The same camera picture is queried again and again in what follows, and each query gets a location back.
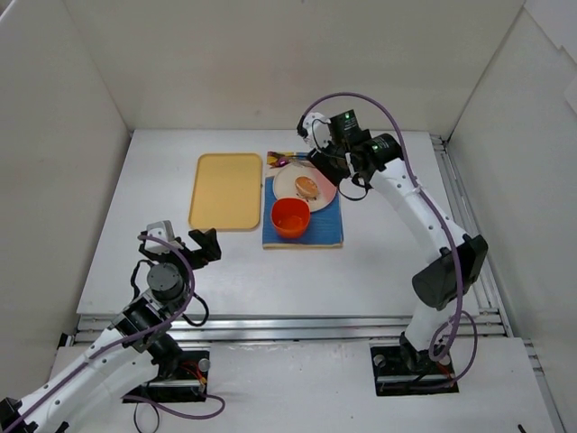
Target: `yellow cutting board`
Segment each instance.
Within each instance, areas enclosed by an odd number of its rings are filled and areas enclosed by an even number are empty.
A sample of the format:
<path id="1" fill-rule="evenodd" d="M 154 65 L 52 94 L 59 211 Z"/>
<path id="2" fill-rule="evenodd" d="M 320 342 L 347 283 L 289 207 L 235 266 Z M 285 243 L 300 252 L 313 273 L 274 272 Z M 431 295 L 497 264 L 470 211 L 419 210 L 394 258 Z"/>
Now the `yellow cutting board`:
<path id="1" fill-rule="evenodd" d="M 261 221 L 262 159 L 256 153 L 198 158 L 188 223 L 207 230 L 251 230 Z"/>

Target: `plate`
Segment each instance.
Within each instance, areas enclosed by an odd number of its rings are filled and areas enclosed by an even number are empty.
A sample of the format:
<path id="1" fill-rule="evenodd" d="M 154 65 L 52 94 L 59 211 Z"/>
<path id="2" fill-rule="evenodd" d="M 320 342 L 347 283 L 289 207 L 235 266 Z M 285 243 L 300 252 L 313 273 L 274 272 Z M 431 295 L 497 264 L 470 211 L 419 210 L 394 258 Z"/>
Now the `plate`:
<path id="1" fill-rule="evenodd" d="M 315 182 L 318 188 L 318 195 L 315 198 L 306 198 L 297 192 L 295 182 L 300 177 L 306 177 Z M 324 209 L 334 200 L 336 186 L 318 169 L 290 163 L 280 169 L 274 177 L 272 191 L 277 199 L 284 197 L 301 198 L 308 203 L 311 212 L 316 212 Z"/>

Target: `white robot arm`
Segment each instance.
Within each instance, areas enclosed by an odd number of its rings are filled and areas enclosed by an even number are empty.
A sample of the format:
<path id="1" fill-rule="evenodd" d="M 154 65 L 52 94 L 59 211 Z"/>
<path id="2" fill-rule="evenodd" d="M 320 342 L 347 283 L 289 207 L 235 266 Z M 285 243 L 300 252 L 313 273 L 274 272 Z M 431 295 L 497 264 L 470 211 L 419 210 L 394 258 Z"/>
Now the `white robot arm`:
<path id="1" fill-rule="evenodd" d="M 389 134 L 372 138 L 368 130 L 359 127 L 353 110 L 331 119 L 308 113 L 299 125 L 299 134 L 313 149 L 308 159 L 335 186 L 351 178 L 366 192 L 375 189 L 395 208 L 422 248 L 428 266 L 413 277 L 413 287 L 422 302 L 400 343 L 408 367 L 415 372 L 426 371 L 431 340 L 454 314 L 457 297 L 452 248 L 438 217 L 444 219 L 454 240 L 464 292 L 478 278 L 488 250 L 486 242 L 482 236 L 471 239 L 430 195 L 427 198 L 431 203 L 427 203 L 421 194 L 424 187 L 415 186 L 410 179 L 397 141 Z"/>
<path id="2" fill-rule="evenodd" d="M 4 433 L 70 433 L 87 415 L 155 378 L 169 379 L 179 367 L 182 350 L 167 334 L 184 314 L 194 293 L 192 270 L 219 260 L 216 231 L 193 230 L 200 246 L 190 251 L 175 237 L 169 221 L 141 232 L 139 252 L 151 269 L 149 289 L 112 321 L 88 350 L 37 391 L 21 400 L 0 401 Z"/>

